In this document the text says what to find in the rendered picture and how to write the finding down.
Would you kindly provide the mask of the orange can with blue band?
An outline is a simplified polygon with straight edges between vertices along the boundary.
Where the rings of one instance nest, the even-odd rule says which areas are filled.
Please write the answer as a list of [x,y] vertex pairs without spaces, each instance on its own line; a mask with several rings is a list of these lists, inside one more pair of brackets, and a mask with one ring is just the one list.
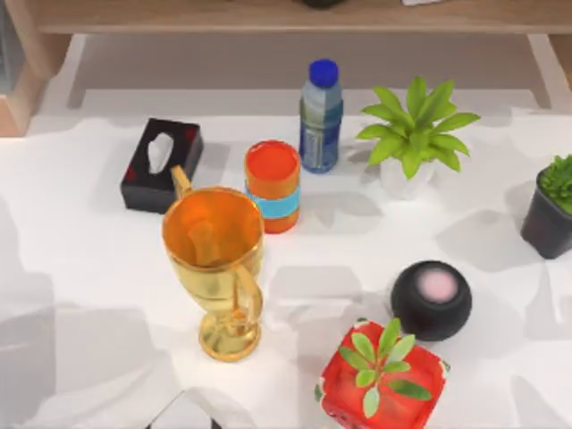
[[299,218],[300,158],[290,144],[263,140],[244,156],[245,190],[256,203],[265,232],[278,234],[291,229]]

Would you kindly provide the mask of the clear bottle with blue cap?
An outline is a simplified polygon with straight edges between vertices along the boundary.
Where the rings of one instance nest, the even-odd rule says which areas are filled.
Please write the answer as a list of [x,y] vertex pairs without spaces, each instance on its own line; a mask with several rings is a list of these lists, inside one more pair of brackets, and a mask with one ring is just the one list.
[[338,64],[313,61],[299,100],[299,156],[307,171],[326,173],[336,165],[343,107]]

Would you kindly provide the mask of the green plant in black pot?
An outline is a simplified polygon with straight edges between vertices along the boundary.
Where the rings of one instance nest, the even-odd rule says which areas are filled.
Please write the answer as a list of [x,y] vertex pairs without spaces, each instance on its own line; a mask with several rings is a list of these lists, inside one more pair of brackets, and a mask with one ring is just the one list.
[[572,249],[572,154],[555,156],[537,174],[520,234],[544,259]]

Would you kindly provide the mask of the black tissue box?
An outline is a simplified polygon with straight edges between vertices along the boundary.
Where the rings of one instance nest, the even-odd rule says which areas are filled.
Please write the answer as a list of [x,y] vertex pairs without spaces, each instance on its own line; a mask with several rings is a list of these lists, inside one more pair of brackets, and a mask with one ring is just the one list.
[[179,165],[191,178],[203,148],[199,125],[149,119],[122,178],[124,205],[132,210],[164,214],[176,199],[171,169]]

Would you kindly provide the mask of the gold trophy cup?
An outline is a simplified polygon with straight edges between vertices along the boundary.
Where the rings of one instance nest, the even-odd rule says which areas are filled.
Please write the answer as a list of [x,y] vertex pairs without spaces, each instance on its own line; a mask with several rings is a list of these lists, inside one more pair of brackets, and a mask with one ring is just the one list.
[[171,169],[176,200],[162,236],[181,285],[205,310],[198,339],[211,358],[247,357],[261,337],[264,223],[256,204],[225,187],[193,189],[179,165]]

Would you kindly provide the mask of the black round speaker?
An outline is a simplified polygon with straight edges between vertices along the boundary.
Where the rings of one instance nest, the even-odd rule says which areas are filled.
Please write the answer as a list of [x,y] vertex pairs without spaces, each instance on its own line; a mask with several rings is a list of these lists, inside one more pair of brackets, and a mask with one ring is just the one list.
[[473,296],[466,278],[438,260],[416,262],[395,280],[391,311],[403,331],[420,341],[444,341],[467,323]]

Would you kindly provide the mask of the wooden open shelf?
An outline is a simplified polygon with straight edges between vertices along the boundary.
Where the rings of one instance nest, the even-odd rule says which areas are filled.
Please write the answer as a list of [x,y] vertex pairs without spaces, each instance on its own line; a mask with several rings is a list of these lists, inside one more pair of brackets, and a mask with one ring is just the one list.
[[0,137],[25,134],[72,35],[252,31],[546,34],[572,87],[572,0],[343,0],[322,12],[302,0],[5,0],[24,59],[14,89],[0,90]]

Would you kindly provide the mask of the green plant in white pot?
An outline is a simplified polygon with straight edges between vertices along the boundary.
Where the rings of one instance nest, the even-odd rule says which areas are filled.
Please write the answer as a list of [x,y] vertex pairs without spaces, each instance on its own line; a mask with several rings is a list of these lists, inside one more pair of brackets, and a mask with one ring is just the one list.
[[406,103],[382,86],[373,88],[379,99],[361,112],[380,120],[357,135],[375,142],[369,165],[379,167],[386,193],[402,200],[415,198],[433,178],[441,164],[461,171],[460,156],[469,156],[464,142],[453,134],[481,119],[479,114],[460,112],[450,100],[454,82],[447,80],[428,91],[425,79],[416,76],[409,83]]

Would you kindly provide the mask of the green plant in red pot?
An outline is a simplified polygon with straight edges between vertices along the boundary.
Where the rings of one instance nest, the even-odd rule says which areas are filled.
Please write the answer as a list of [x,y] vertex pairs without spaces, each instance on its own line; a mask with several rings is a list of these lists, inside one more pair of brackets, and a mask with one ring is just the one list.
[[343,429],[424,429],[450,365],[400,328],[359,318],[323,370],[315,400]]

